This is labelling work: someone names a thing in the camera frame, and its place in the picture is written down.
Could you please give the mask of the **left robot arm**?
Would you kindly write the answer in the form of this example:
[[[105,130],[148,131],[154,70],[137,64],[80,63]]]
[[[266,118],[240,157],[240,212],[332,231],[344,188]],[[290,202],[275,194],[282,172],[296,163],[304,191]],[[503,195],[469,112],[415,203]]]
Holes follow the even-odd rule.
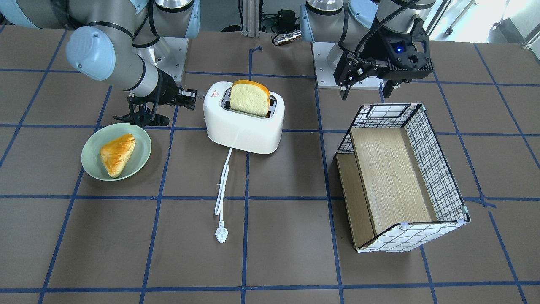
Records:
[[[393,89],[434,71],[424,19],[433,0],[307,0],[301,7],[305,41],[336,43],[341,51],[332,74],[345,100],[354,84],[376,77]]]

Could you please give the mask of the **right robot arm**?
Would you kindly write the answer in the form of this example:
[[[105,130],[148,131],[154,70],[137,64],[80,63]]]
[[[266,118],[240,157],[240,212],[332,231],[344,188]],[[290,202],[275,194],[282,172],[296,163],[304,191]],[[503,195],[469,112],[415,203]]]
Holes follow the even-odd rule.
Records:
[[[135,49],[196,37],[198,0],[2,0],[1,14],[17,26],[71,30],[66,59],[91,79],[143,102],[194,107],[172,75]]]

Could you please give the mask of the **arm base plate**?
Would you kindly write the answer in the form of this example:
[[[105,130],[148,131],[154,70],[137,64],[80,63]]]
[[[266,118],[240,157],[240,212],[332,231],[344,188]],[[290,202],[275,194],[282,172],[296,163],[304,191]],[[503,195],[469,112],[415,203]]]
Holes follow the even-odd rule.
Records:
[[[154,65],[170,75],[177,84],[183,82],[190,39],[183,37],[160,37],[149,48]]]
[[[343,54],[343,51],[340,49],[338,44],[328,42],[313,42],[312,52],[318,86],[320,88],[339,89],[340,87],[336,84],[334,79],[334,71],[339,63],[339,59]],[[354,84],[351,89],[378,90],[385,84],[385,80],[372,76]]]

